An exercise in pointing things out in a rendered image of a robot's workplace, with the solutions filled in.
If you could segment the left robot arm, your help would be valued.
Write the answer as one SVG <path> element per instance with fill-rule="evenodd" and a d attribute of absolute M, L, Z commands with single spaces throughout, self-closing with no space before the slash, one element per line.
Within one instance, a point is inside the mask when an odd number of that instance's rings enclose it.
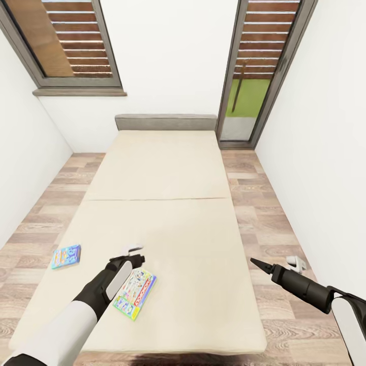
<path fill-rule="evenodd" d="M 45 328 L 12 353 L 1 366 L 72 366 L 97 322 L 132 271 L 145 262 L 142 242 L 121 247 L 91 282 Z"/>

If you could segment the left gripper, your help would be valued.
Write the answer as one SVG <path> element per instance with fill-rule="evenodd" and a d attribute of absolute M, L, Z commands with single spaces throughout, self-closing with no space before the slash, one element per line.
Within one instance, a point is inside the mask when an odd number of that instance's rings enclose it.
<path fill-rule="evenodd" d="M 140 254 L 127 256 L 126 258 L 129 258 L 129 261 L 132 264 L 132 270 L 140 268 L 142 266 L 142 263 L 145 262 L 144 256 L 141 256 Z"/>

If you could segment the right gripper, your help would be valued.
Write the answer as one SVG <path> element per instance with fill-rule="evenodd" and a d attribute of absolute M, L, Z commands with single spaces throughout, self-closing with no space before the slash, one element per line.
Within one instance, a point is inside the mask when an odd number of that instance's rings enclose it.
<path fill-rule="evenodd" d="M 271 265 L 254 258 L 251 258 L 250 261 L 265 271 L 267 274 L 272 274 L 271 280 L 274 283 L 282 286 L 282 288 L 289 293 L 292 293 L 294 296 L 308 303 L 307 291 L 313 280 L 293 270 L 289 270 L 279 264 Z"/>

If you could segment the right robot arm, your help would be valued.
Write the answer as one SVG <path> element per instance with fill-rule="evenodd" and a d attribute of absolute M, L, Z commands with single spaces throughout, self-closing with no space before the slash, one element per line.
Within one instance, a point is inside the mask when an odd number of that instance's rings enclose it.
<path fill-rule="evenodd" d="M 289 265 L 285 268 L 250 259 L 267 274 L 272 274 L 271 280 L 289 293 L 327 315 L 332 310 L 352 365 L 366 366 L 366 300 L 333 286 L 324 287 L 303 276 L 302 271 L 307 267 L 299 257 L 287 257 L 286 260 Z M 334 298 L 335 292 L 342 296 Z"/>

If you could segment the board game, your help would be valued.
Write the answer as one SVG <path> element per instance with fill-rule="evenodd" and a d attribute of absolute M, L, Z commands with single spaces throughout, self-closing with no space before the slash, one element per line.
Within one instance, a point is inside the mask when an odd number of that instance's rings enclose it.
<path fill-rule="evenodd" d="M 135 321 L 156 280 L 156 276 L 143 268 L 134 269 L 115 299 L 113 306 Z"/>
<path fill-rule="evenodd" d="M 54 252 L 51 269 L 57 269 L 79 263 L 81 245 L 56 250 Z"/>

